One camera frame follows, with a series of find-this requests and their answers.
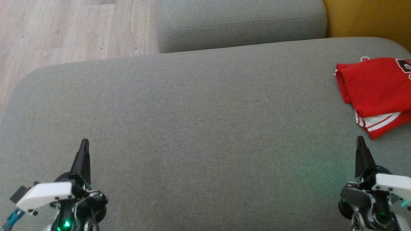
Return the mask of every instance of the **wooden floor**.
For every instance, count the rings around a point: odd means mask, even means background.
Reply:
[[[156,53],[154,0],[0,0],[0,120],[39,67]]]

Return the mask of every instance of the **folded clothing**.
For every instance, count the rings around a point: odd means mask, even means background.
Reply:
[[[356,122],[375,139],[411,121],[411,61],[376,58],[337,64],[334,74]]]

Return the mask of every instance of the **gray ottoman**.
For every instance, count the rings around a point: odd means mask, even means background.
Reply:
[[[20,185],[53,181],[89,138],[92,183],[110,198],[101,231],[347,231],[337,202],[358,135],[411,176],[411,124],[371,141],[341,99],[335,64],[364,55],[411,58],[336,38],[38,69],[0,124],[0,220]],[[15,230],[55,215],[39,212]]]
[[[156,0],[161,53],[324,38],[322,0]]]

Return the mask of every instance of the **blue connector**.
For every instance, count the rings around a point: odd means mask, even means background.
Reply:
[[[3,231],[11,231],[13,229],[13,225],[20,220],[20,218],[23,217],[25,212],[19,208],[16,208],[16,210],[7,218],[6,223],[2,226]]]

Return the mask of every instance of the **yellow cushion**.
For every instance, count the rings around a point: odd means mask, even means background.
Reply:
[[[324,0],[327,37],[373,36],[411,51],[411,0]]]

